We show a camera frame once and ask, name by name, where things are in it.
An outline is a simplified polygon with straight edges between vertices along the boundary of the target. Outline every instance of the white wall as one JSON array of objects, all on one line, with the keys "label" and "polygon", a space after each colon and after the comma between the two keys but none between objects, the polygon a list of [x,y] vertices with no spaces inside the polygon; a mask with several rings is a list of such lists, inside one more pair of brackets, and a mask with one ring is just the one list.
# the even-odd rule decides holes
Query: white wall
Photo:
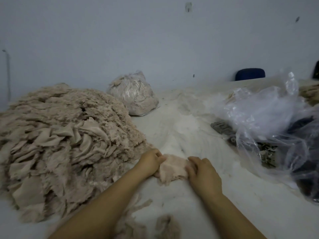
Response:
[{"label": "white wall", "polygon": [[157,89],[231,80],[251,67],[268,76],[292,67],[305,79],[319,59],[319,0],[0,2],[13,97],[57,82],[104,90],[136,69]]}]

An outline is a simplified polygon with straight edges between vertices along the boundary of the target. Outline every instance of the hand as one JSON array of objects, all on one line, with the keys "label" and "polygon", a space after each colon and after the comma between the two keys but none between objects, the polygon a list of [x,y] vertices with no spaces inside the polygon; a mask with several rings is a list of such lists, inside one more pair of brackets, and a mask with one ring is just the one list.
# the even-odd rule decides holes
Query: hand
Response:
[{"label": "hand", "polygon": [[134,166],[145,178],[153,175],[161,163],[166,160],[158,149],[151,149],[142,154],[138,163]]},{"label": "hand", "polygon": [[195,193],[202,199],[215,198],[223,195],[221,178],[207,158],[188,157],[197,168],[197,173],[191,166],[186,166],[189,182]]}]

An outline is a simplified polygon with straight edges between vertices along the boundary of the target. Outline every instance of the person's right hand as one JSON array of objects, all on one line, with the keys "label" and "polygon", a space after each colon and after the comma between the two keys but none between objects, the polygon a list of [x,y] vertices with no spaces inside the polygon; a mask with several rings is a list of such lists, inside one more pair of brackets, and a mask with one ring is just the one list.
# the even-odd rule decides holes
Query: person's right hand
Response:
[{"label": "person's right hand", "polygon": [[207,158],[188,157],[197,168],[197,173],[191,166],[186,166],[189,182],[195,193],[202,199],[216,198],[223,195],[221,178]]}]

